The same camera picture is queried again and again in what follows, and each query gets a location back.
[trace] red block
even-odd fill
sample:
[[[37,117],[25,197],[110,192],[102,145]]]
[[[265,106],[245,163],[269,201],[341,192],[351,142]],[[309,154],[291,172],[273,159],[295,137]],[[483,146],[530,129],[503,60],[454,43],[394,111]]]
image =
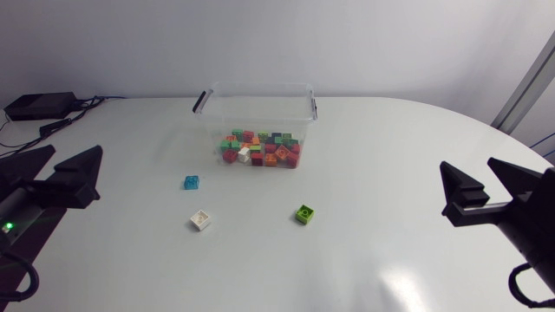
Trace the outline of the red block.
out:
[[[243,131],[243,142],[252,143],[252,138],[254,138],[253,131]]]
[[[301,153],[301,146],[298,144],[293,144],[293,146],[291,147],[291,152],[295,153],[295,154],[300,154]]]
[[[266,153],[275,153],[276,152],[276,145],[275,144],[266,144],[264,146]]]
[[[233,163],[237,159],[237,152],[232,149],[228,149],[224,152],[224,160],[228,163]]]
[[[262,153],[251,154],[251,162],[253,166],[262,166],[264,164],[264,156]]]
[[[289,153],[287,155],[287,165],[296,168],[298,164],[298,155],[295,153]]]

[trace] green block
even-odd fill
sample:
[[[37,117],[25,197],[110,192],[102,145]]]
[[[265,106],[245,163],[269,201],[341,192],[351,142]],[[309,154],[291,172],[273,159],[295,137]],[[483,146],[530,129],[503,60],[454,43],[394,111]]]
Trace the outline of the green block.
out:
[[[242,141],[243,140],[243,129],[233,129],[232,130],[232,135],[235,135],[237,137],[238,141]]]
[[[222,153],[227,151],[228,148],[232,147],[232,143],[228,140],[223,140],[222,143],[219,145],[222,150]]]
[[[262,147],[261,146],[251,146],[251,153],[261,153]]]
[[[295,218],[297,218],[297,220],[299,220],[303,224],[308,224],[313,216],[314,211],[305,205],[302,205],[295,214]]]
[[[258,133],[258,138],[260,139],[260,143],[266,143],[266,140],[268,140],[268,133],[267,132]]]
[[[239,141],[232,141],[232,150],[238,152],[240,149],[241,145],[239,144]]]

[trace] black device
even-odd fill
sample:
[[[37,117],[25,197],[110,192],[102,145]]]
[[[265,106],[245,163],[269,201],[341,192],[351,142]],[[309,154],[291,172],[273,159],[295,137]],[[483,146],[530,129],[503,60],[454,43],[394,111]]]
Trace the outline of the black device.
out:
[[[38,275],[30,262],[66,208],[86,208],[100,198],[95,185],[102,148],[79,153],[54,166],[55,172],[46,180],[34,180],[55,151],[45,146],[0,159],[0,310],[6,302],[25,300],[37,290]],[[5,258],[21,267],[5,265]],[[25,272],[29,288],[18,292]]]
[[[73,92],[26,94],[4,111],[12,120],[62,119],[71,112],[75,100]]]
[[[487,164],[509,191],[509,203],[486,205],[484,185],[443,161],[441,178],[447,205],[443,212],[454,226],[494,224],[527,263],[509,276],[513,296],[529,308],[555,308],[555,300],[533,302],[520,291],[516,276],[534,268],[555,293],[555,168],[544,174],[490,158]]]

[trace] orange block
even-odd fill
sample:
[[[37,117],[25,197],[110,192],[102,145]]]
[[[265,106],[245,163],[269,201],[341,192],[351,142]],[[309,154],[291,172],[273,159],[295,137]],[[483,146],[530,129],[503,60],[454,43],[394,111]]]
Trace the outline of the orange block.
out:
[[[289,155],[290,151],[285,146],[279,146],[276,151],[276,156],[281,160],[286,160],[287,155]]]
[[[278,165],[278,158],[275,154],[266,154],[266,165],[267,166],[277,166]]]

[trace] metal frame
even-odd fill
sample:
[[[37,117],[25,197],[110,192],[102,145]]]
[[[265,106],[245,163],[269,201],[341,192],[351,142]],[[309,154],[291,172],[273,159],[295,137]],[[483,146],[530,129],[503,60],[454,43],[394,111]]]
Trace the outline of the metal frame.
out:
[[[513,95],[499,112],[492,127],[510,134],[555,77],[555,31]]]

